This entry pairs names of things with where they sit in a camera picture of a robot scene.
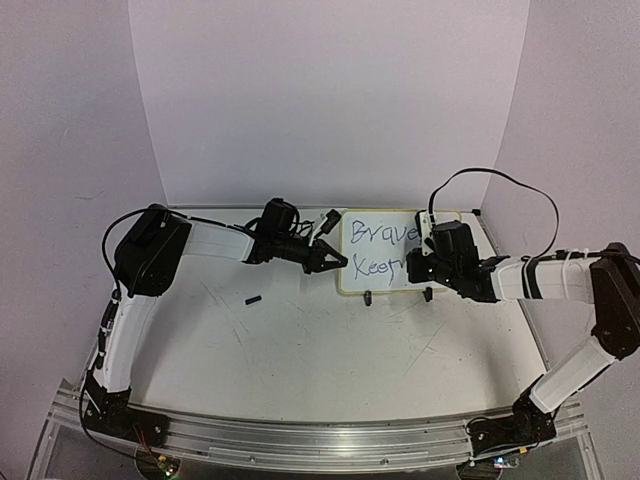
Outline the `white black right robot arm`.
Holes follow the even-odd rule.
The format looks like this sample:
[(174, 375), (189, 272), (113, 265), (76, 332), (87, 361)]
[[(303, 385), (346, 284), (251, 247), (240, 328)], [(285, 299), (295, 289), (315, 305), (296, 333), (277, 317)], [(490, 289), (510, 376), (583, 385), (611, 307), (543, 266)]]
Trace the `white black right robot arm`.
[(600, 251), (558, 250), (483, 259), (469, 225), (416, 216), (421, 244), (406, 256), (412, 284), (431, 282), (478, 303), (564, 300), (590, 305), (589, 336), (514, 402), (508, 415), (478, 417), (466, 432), (474, 457), (537, 446), (556, 436), (561, 405), (639, 349), (639, 260), (621, 243)]

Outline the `black marker cap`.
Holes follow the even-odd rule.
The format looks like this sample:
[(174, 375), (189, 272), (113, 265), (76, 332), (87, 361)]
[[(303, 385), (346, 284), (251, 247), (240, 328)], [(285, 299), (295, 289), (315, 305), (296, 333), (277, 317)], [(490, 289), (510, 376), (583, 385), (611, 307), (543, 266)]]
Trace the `black marker cap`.
[(257, 296), (254, 296), (254, 297), (246, 299), (245, 300), (245, 305), (246, 306), (253, 305), (253, 304), (255, 304), (257, 302), (260, 302), (262, 300), (263, 300), (262, 296), (257, 295)]

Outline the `yellow framed small whiteboard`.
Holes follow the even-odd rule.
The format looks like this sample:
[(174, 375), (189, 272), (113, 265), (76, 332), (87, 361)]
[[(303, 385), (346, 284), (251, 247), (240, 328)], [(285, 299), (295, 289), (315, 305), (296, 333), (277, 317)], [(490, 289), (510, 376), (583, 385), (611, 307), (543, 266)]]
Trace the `yellow framed small whiteboard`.
[(408, 209), (346, 209), (339, 231), (339, 251), (348, 259), (338, 273), (338, 290), (346, 296), (420, 292), (433, 282), (412, 284), (406, 272), (406, 255), (421, 248), (414, 216)]

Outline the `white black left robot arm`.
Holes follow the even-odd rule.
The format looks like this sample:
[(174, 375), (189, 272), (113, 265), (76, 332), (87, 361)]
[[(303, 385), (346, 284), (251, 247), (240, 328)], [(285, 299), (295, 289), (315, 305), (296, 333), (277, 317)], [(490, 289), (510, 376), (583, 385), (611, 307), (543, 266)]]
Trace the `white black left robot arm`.
[(300, 265), (306, 274), (342, 269), (348, 260), (324, 239), (342, 218), (337, 210), (303, 221), (299, 210), (281, 198), (270, 200), (259, 217), (244, 225), (194, 217), (160, 204), (129, 216), (134, 224), (114, 254), (103, 257), (114, 288), (83, 382), (88, 399), (80, 404), (80, 420), (88, 431), (160, 447), (169, 419), (130, 406), (131, 371), (145, 323), (156, 300), (172, 285), (183, 257), (247, 265), (280, 259)]

